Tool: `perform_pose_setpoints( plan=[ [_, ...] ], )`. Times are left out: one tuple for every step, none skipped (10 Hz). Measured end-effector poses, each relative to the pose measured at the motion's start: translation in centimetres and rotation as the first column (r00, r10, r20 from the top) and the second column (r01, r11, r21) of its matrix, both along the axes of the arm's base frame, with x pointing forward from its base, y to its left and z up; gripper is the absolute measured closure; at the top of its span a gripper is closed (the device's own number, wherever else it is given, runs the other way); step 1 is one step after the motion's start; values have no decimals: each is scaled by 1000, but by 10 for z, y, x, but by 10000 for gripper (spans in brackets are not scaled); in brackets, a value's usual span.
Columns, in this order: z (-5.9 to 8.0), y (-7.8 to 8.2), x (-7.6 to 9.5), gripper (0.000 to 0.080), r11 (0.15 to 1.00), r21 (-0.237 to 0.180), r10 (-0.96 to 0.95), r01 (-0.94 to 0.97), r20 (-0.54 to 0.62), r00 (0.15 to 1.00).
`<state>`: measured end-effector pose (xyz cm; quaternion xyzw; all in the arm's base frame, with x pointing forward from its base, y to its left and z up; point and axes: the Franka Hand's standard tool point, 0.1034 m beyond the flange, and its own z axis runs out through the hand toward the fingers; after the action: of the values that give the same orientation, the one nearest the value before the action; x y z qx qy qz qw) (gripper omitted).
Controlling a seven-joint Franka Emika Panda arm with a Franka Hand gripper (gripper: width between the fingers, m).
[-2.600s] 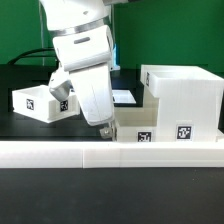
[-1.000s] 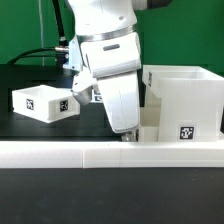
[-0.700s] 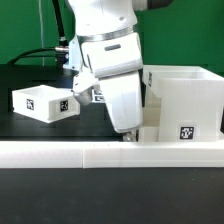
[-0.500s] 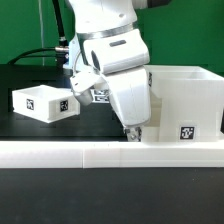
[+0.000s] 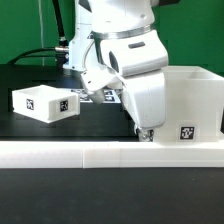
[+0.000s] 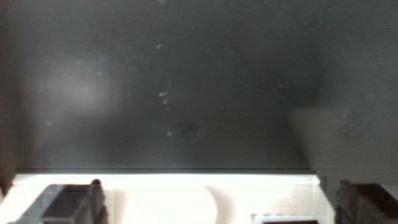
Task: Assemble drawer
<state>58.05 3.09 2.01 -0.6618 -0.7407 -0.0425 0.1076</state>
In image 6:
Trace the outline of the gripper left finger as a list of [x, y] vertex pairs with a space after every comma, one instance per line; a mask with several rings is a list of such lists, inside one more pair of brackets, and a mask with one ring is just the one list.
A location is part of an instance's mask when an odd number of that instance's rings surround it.
[[41, 214], [43, 224], [108, 224], [105, 193], [98, 179], [85, 185], [60, 186]]

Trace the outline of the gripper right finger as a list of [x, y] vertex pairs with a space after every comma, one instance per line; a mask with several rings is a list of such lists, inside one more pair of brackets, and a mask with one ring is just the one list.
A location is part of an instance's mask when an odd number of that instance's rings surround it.
[[334, 224], [398, 224], [398, 199], [380, 184], [339, 183]]

